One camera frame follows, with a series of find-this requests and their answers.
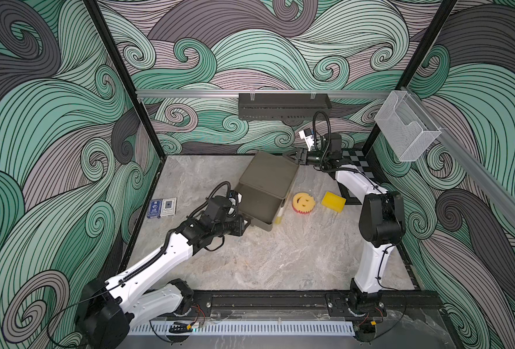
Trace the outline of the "olive top drawer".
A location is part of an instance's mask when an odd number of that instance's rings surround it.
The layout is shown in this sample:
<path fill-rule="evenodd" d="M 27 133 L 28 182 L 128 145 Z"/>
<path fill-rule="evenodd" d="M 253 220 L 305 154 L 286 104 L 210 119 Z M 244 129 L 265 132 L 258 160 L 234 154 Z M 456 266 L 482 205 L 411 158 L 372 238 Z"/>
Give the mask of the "olive top drawer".
<path fill-rule="evenodd" d="M 277 214 L 283 207 L 285 199 L 278 199 L 243 184 L 238 184 L 236 191 L 242 195 L 239 212 L 251 222 L 251 225 L 264 231 L 272 231 Z"/>

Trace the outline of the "yellow rectangular sponge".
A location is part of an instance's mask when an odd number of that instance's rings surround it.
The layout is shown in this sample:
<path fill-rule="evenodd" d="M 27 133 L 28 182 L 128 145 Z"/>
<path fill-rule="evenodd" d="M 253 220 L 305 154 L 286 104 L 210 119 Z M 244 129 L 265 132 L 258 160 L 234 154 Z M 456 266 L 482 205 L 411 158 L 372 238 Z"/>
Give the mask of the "yellow rectangular sponge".
<path fill-rule="evenodd" d="M 346 205 L 346 199 L 327 191 L 321 201 L 321 204 L 328 209 L 331 209 L 337 213 L 341 213 Z"/>

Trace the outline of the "round smiley sponge pink-backed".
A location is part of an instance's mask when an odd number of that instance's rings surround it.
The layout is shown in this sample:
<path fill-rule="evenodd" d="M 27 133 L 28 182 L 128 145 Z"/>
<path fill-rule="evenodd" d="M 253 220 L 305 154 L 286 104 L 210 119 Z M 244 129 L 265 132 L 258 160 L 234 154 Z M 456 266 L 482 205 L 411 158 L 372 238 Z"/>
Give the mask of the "round smiley sponge pink-backed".
<path fill-rule="evenodd" d="M 295 212 L 307 215 L 311 213 L 316 206 L 316 201 L 309 193 L 296 193 L 292 199 L 292 208 Z"/>

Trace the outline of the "olive three-drawer storage box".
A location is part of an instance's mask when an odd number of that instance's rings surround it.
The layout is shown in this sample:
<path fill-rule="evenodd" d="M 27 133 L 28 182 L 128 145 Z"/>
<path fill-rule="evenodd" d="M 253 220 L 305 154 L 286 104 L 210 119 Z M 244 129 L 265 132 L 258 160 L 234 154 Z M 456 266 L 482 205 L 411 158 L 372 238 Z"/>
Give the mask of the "olive three-drawer storage box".
<path fill-rule="evenodd" d="M 238 184 L 260 190 L 278 199 L 285 199 L 277 217 L 282 215 L 286 200 L 297 177 L 299 166 L 283 156 L 258 152 L 240 177 Z"/>

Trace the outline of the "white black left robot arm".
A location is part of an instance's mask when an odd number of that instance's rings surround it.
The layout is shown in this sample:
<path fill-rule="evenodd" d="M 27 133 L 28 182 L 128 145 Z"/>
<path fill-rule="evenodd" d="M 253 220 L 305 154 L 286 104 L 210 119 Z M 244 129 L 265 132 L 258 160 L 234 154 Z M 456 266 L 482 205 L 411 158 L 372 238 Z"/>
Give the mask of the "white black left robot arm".
<path fill-rule="evenodd" d="M 161 314 L 187 314 L 192 309 L 193 290 L 181 279 L 161 289 L 153 285 L 180 263 L 207 250 L 215 238 L 242 236 L 249 222 L 239 211 L 243 199 L 228 181 L 217 185 L 177 227 L 164 243 L 140 262 L 110 277 L 94 279 L 84 286 L 75 315 L 76 330 L 90 348 L 117 348 L 138 324 Z"/>

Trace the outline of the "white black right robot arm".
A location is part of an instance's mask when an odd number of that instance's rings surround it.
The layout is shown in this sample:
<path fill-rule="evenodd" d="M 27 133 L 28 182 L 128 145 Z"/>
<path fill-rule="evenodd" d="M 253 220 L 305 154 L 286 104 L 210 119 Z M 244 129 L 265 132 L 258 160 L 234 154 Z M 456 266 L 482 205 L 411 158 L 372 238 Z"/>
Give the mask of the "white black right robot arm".
<path fill-rule="evenodd" d="M 361 204 L 359 232 L 363 252 L 357 274 L 350 284 L 349 300 L 354 304 L 381 298 L 382 277 L 393 249 L 406 232 L 404 199 L 375 183 L 356 165 L 343 158 L 341 135 L 332 131 L 329 116 L 317 111 L 312 127 L 298 132 L 305 148 L 287 151 L 282 156 L 294 164 L 313 166 L 328 174 Z"/>

